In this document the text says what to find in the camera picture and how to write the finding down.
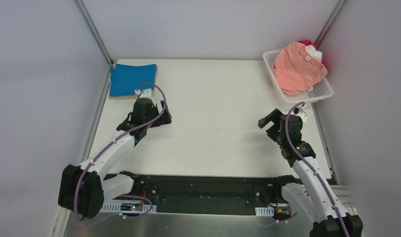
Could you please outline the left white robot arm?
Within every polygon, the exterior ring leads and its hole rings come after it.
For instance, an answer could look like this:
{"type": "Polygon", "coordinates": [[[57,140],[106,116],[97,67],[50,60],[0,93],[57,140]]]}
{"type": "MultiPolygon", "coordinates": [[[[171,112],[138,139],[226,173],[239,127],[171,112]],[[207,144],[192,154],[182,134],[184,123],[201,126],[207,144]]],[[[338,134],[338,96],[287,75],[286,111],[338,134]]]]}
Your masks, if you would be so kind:
{"type": "Polygon", "coordinates": [[[161,109],[152,98],[136,99],[133,110],[95,156],[79,165],[69,164],[64,168],[58,194],[59,206],[91,219],[102,210],[105,200],[120,195],[134,200],[141,195],[142,187],[130,175],[121,172],[108,180],[105,177],[141,142],[149,128],[172,122],[166,100],[160,103],[161,109]]]}

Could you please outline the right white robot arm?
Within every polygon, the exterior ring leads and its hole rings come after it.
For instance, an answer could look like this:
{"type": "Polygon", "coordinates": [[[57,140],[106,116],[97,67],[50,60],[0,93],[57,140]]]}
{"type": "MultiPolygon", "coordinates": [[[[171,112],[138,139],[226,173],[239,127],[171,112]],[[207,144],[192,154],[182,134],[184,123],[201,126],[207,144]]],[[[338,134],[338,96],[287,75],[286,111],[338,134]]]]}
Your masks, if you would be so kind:
{"type": "Polygon", "coordinates": [[[260,194],[261,199],[272,208],[286,202],[286,211],[282,213],[285,222],[295,215],[306,217],[311,225],[311,237],[360,237],[364,226],[361,218],[341,203],[320,174],[315,151],[302,140],[305,117],[306,113],[298,108],[287,114],[274,109],[258,121],[259,128],[273,123],[266,134],[279,146],[282,157],[300,179],[298,182],[292,175],[276,177],[260,194]]]}

